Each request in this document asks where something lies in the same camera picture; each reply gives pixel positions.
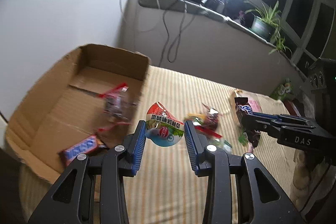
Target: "green plant pot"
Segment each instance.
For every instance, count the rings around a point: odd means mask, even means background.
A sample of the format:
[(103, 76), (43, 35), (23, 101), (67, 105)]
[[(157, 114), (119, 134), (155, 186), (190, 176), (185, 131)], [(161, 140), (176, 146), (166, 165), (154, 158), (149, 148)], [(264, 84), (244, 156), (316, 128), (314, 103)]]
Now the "green plant pot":
[(263, 22), (260, 17), (256, 16), (254, 17), (251, 30), (257, 35), (269, 41), (275, 32), (275, 27)]

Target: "metal bolt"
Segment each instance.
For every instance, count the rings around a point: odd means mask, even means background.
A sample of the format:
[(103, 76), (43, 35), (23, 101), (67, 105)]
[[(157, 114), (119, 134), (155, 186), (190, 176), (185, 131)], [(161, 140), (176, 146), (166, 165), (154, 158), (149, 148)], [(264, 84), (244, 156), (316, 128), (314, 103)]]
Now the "metal bolt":
[(214, 146), (214, 145), (212, 145), (212, 144), (210, 144), (210, 145), (207, 146), (207, 149), (208, 149), (209, 151), (211, 151), (211, 152), (215, 152), (215, 151), (217, 150), (217, 147)]
[(116, 150), (117, 152), (121, 152), (124, 151), (125, 147), (123, 145), (117, 145), (114, 150)]
[(86, 159), (86, 155), (84, 153), (81, 153), (77, 156), (78, 160), (85, 160)]
[(254, 159), (254, 155), (252, 153), (246, 153), (245, 154), (245, 158), (247, 158), (248, 160), (253, 160)]

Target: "candy bar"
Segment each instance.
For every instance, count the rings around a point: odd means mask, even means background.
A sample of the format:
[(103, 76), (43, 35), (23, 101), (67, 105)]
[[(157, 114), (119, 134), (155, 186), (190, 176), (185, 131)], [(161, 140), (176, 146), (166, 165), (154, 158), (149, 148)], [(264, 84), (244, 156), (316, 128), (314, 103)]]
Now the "candy bar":
[(70, 148), (61, 151), (59, 156), (63, 164), (68, 166), (80, 153), (93, 156), (105, 148), (107, 148), (107, 146), (100, 139), (98, 139), (96, 135), (91, 135), (83, 141), (71, 146)]
[(239, 121), (239, 124), (243, 130), (245, 138), (252, 144), (253, 148), (256, 148), (260, 139), (260, 132), (257, 130), (248, 130), (242, 125), (242, 117), (246, 114), (253, 115), (252, 107), (248, 103), (247, 97), (236, 97), (236, 115)]

